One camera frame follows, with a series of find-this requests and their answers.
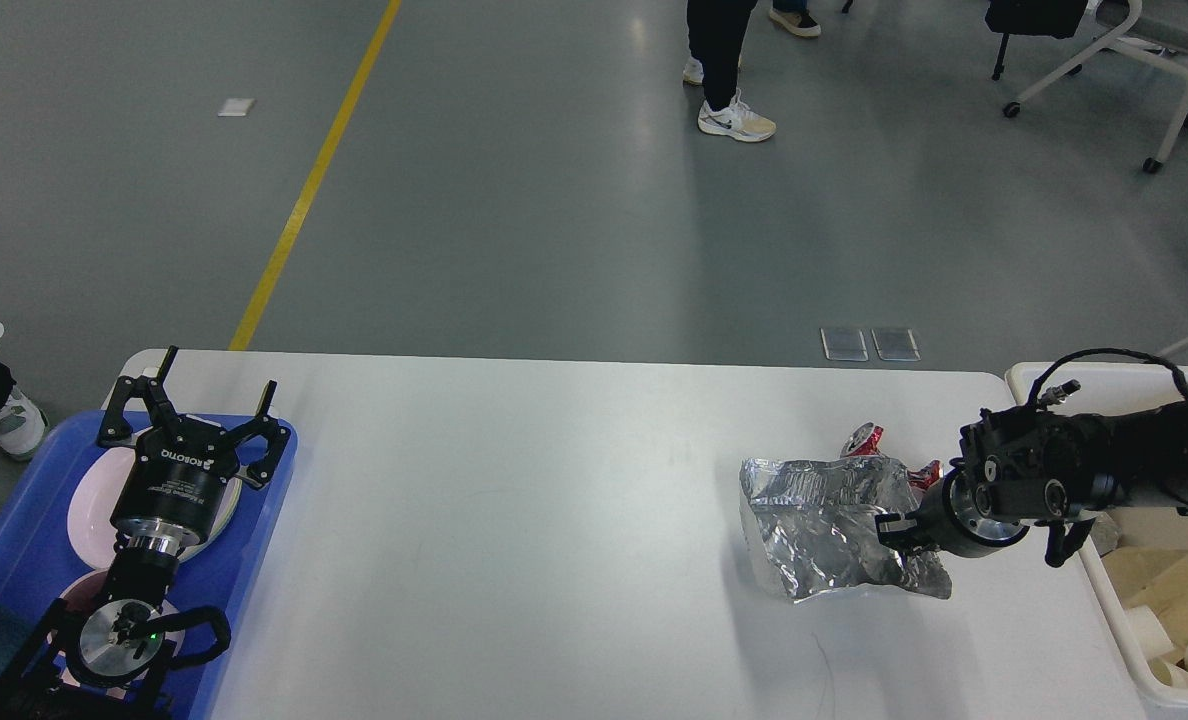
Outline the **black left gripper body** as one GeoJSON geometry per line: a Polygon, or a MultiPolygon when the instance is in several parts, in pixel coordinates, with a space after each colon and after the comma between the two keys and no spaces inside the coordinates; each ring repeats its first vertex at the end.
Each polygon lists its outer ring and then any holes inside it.
{"type": "Polygon", "coordinates": [[[150,427],[128,447],[133,466],[110,525],[129,542],[163,541],[168,551],[197,551],[209,536],[225,484],[238,479],[230,429],[150,427]]]}

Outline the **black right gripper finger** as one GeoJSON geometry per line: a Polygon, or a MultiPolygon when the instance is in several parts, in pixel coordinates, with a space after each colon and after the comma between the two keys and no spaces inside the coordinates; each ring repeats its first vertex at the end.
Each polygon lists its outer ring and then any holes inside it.
{"type": "Polygon", "coordinates": [[[881,547],[892,551],[940,551],[934,538],[933,520],[914,512],[881,512],[874,514],[876,537],[881,547]]]}

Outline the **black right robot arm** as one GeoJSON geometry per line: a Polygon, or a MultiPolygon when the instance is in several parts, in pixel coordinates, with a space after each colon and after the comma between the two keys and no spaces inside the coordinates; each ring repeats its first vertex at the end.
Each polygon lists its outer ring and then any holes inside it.
{"type": "Polygon", "coordinates": [[[1060,361],[1030,384],[1022,404],[982,410],[960,430],[950,473],[920,507],[876,518],[881,547],[979,558],[1045,528],[1045,562],[1064,566],[1087,541],[1097,514],[1118,507],[1165,507],[1188,516],[1188,381],[1162,356],[1180,400],[1105,416],[1055,413],[1078,383],[1048,387],[1060,361]]]}

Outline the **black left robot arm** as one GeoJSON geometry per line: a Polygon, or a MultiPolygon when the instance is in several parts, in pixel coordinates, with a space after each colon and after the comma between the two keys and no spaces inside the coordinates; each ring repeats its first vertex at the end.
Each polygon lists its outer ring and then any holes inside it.
{"type": "Polygon", "coordinates": [[[45,438],[0,516],[0,719],[201,719],[291,484],[271,413],[173,408],[154,375],[45,438]]]}

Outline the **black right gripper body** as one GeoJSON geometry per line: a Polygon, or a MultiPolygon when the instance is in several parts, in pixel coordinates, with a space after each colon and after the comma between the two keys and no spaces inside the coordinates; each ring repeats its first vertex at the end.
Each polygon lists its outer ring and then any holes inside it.
{"type": "Polygon", "coordinates": [[[1029,532],[1022,524],[986,518],[966,488],[961,470],[950,470],[928,488],[920,501],[917,523],[939,551],[963,558],[982,558],[1015,547],[1029,532]]]}

